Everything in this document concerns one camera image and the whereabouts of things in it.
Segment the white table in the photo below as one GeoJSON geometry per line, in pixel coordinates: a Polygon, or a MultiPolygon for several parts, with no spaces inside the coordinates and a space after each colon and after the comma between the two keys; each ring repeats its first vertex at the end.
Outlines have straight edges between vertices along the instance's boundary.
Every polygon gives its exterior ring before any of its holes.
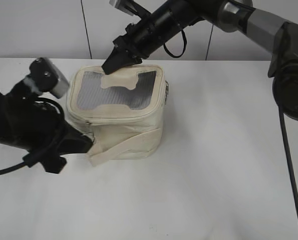
{"type": "MultiPolygon", "coordinates": [[[[32,59],[0,58],[6,94],[32,59]]],[[[67,77],[102,60],[55,59],[67,77]]],[[[269,62],[148,61],[170,97],[159,150],[92,168],[67,157],[0,177],[0,240],[297,240],[269,62]]],[[[298,181],[298,122],[287,120],[298,181]]],[[[0,169],[24,151],[0,145],[0,169]]]]}

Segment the canvas bag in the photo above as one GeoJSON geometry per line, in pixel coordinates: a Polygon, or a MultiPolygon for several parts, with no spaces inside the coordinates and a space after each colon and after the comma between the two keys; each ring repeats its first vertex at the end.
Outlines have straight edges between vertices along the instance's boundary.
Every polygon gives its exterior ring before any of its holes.
{"type": "Polygon", "coordinates": [[[81,68],[67,98],[69,122],[94,139],[93,166],[109,160],[143,159],[158,148],[169,84],[155,65],[125,67],[105,75],[81,68]]]}

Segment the bag handle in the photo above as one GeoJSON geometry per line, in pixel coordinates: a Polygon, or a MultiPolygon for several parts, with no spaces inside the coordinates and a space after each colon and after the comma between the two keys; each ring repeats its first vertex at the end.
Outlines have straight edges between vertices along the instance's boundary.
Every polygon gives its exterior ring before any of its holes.
{"type": "Polygon", "coordinates": [[[114,147],[110,148],[109,150],[92,155],[92,152],[95,149],[98,149],[98,144],[94,145],[91,150],[89,151],[90,162],[92,166],[96,167],[103,163],[108,162],[109,160],[116,159],[122,153],[127,152],[130,149],[136,148],[137,146],[142,145],[143,143],[151,143],[152,141],[156,141],[160,139],[162,135],[162,129],[158,128],[149,132],[145,132],[134,137],[131,137],[122,143],[115,145],[114,147]]]}

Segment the black cable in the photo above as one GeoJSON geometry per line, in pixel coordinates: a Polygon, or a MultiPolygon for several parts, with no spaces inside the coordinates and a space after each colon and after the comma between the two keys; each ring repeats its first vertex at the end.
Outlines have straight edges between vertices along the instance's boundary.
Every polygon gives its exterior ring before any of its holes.
{"type": "Polygon", "coordinates": [[[187,37],[186,37],[186,35],[185,35],[184,30],[182,30],[181,33],[182,33],[182,39],[183,39],[183,51],[182,51],[182,53],[181,53],[180,55],[178,55],[178,56],[173,55],[173,54],[169,51],[169,49],[167,48],[166,44],[163,45],[164,50],[166,51],[166,53],[167,53],[169,56],[171,56],[172,58],[174,58],[174,59],[179,59],[180,57],[182,57],[182,56],[184,55],[186,49],[187,49],[188,40],[187,40],[187,37]]]}
{"type": "Polygon", "coordinates": [[[294,205],[295,205],[295,210],[298,218],[298,190],[297,190],[297,184],[294,176],[294,169],[293,169],[293,164],[292,164],[292,159],[291,159],[291,153],[290,153],[290,146],[288,142],[288,135],[285,127],[285,119],[284,119],[284,110],[283,110],[283,104],[282,104],[282,96],[281,96],[281,75],[282,75],[282,54],[283,54],[283,49],[284,49],[284,41],[286,39],[286,24],[283,26],[283,35],[281,38],[281,43],[279,47],[279,54],[277,58],[277,73],[276,73],[276,81],[278,84],[277,87],[277,94],[278,94],[278,108],[279,108],[279,120],[280,120],[280,126],[281,126],[281,134],[282,134],[282,139],[283,139],[283,145],[284,145],[284,151],[285,151],[285,156],[287,160],[287,166],[288,166],[288,171],[289,171],[289,178],[290,178],[290,183],[291,183],[291,188],[292,188],[292,194],[293,194],[293,200],[294,200],[294,205]]]}
{"type": "Polygon", "coordinates": [[[213,35],[213,29],[214,29],[214,24],[212,24],[212,28],[211,28],[211,33],[210,33],[210,38],[209,38],[209,43],[208,43],[207,54],[205,56],[205,60],[206,61],[208,60],[208,57],[209,57],[210,45],[211,45],[212,35],[213,35]]]}
{"type": "Polygon", "coordinates": [[[58,130],[57,130],[57,134],[53,138],[53,140],[51,141],[51,143],[49,144],[49,146],[54,145],[56,142],[58,142],[61,139],[62,132],[63,132],[64,127],[65,127],[65,125],[64,125],[65,114],[64,114],[63,108],[56,101],[51,100],[51,99],[48,99],[48,98],[44,98],[44,97],[39,97],[35,102],[42,102],[42,103],[48,103],[48,104],[54,105],[58,109],[58,111],[59,111],[60,121],[59,121],[59,126],[58,126],[58,130]]]}
{"type": "Polygon", "coordinates": [[[84,14],[84,7],[83,7],[83,0],[81,0],[81,8],[82,8],[82,14],[83,14],[83,21],[84,21],[84,27],[85,27],[85,33],[87,35],[87,40],[88,40],[88,46],[89,46],[89,52],[90,52],[90,58],[92,58],[92,51],[91,51],[91,46],[90,46],[90,40],[89,40],[89,32],[88,32],[88,27],[87,27],[87,22],[85,20],[85,14],[84,14]]]}
{"type": "Polygon", "coordinates": [[[25,162],[22,162],[18,165],[15,165],[15,166],[12,166],[12,167],[9,167],[9,168],[6,168],[6,169],[3,169],[3,170],[0,170],[0,176],[1,175],[5,175],[5,174],[9,174],[11,172],[14,172],[14,171],[17,171],[23,167],[25,167],[27,164],[25,162]]]}
{"type": "MultiPolygon", "coordinates": [[[[53,143],[58,142],[59,139],[62,136],[62,132],[63,132],[63,129],[64,129],[64,121],[65,121],[65,115],[64,115],[64,111],[63,111],[61,105],[58,104],[56,101],[53,101],[51,99],[44,98],[44,97],[38,98],[35,102],[48,103],[48,104],[54,105],[58,109],[59,115],[60,115],[59,129],[58,129],[57,135],[53,138],[50,145],[53,144],[53,143]]],[[[14,171],[17,171],[17,170],[19,170],[23,167],[26,167],[26,166],[27,166],[27,163],[22,162],[18,165],[15,165],[15,166],[12,166],[12,167],[9,167],[9,168],[6,168],[6,169],[2,169],[2,170],[0,170],[0,176],[5,175],[5,174],[9,174],[9,173],[14,172],[14,171]]]]}

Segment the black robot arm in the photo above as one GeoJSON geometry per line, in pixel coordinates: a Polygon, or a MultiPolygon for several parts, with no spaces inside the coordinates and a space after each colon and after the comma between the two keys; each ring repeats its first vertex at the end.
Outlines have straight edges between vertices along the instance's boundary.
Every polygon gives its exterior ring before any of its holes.
{"type": "MultiPolygon", "coordinates": [[[[113,6],[131,15],[139,8],[132,8],[133,3],[133,0],[111,1],[113,6]]],[[[141,20],[128,25],[126,34],[114,40],[114,49],[102,66],[106,74],[140,64],[186,27],[207,20],[225,32],[240,31],[270,52],[270,78],[276,75],[281,60],[283,84],[279,101],[284,112],[298,120],[298,24],[253,8],[251,0],[168,0],[152,14],[137,15],[141,20]]]]}
{"type": "Polygon", "coordinates": [[[58,103],[39,97],[66,93],[69,83],[62,73],[47,58],[35,60],[30,72],[8,94],[0,93],[0,143],[29,152],[19,166],[41,163],[46,172],[58,174],[66,165],[62,155],[86,153],[93,142],[65,121],[58,103]]]}

